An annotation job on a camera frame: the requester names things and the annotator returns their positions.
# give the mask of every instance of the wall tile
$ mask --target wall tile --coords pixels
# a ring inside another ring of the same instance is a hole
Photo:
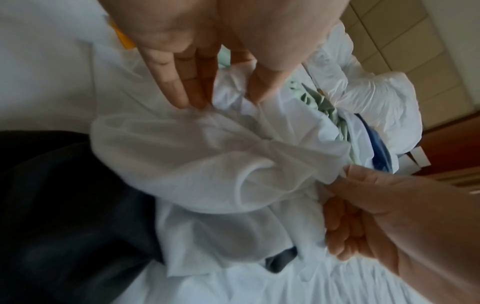
[[[473,103],[463,86],[456,86],[420,103],[420,112],[425,129],[472,114],[474,111]]]
[[[410,72],[440,55],[444,49],[432,22],[425,18],[380,52],[392,70]]]
[[[347,34],[353,41],[353,55],[358,61],[362,62],[377,52],[375,44],[360,22],[348,29]]]
[[[352,27],[352,25],[359,21],[359,18],[355,14],[352,7],[348,5],[345,12],[340,17],[340,20],[343,22],[343,25],[345,25],[345,28],[348,30],[350,27]]]
[[[361,20],[373,42],[382,48],[426,16],[420,0],[382,0]]]
[[[380,0],[350,0],[350,4],[359,17],[365,15]]]
[[[415,86],[419,101],[445,92],[461,82],[450,56],[445,52],[408,72],[407,76]]]
[[[380,52],[363,61],[361,65],[365,71],[374,73],[375,75],[391,71]]]

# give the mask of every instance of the blue fabric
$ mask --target blue fabric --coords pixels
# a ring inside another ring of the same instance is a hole
[[[390,157],[390,152],[385,146],[383,140],[380,138],[380,135],[372,129],[365,120],[360,116],[360,114],[355,114],[360,118],[361,122],[365,125],[366,132],[368,137],[370,137],[371,146],[373,148],[373,167],[375,170],[393,173],[392,169],[392,158]]]

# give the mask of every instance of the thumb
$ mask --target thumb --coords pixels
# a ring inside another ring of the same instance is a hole
[[[248,81],[247,89],[250,101],[258,104],[275,94],[292,72],[273,71],[261,63],[257,63]]]
[[[336,196],[372,214],[392,211],[400,193],[393,187],[398,177],[368,168],[350,165],[346,177],[325,186]]]

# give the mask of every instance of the yellow object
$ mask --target yellow object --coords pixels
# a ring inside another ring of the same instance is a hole
[[[135,43],[132,40],[130,40],[130,38],[128,38],[124,33],[120,31],[120,29],[117,27],[117,25],[113,21],[111,21],[110,23],[111,23],[111,27],[115,30],[115,33],[118,36],[118,39],[120,40],[121,44],[125,49],[132,50],[137,47]]]

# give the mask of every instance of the hand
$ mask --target hand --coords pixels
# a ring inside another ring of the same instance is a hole
[[[418,289],[419,273],[480,297],[480,201],[455,187],[351,165],[327,188],[326,242],[341,260],[378,259]]]
[[[248,93],[258,103],[326,38],[348,0],[99,0],[138,47],[178,108],[212,99],[221,45],[231,63],[258,60]]]

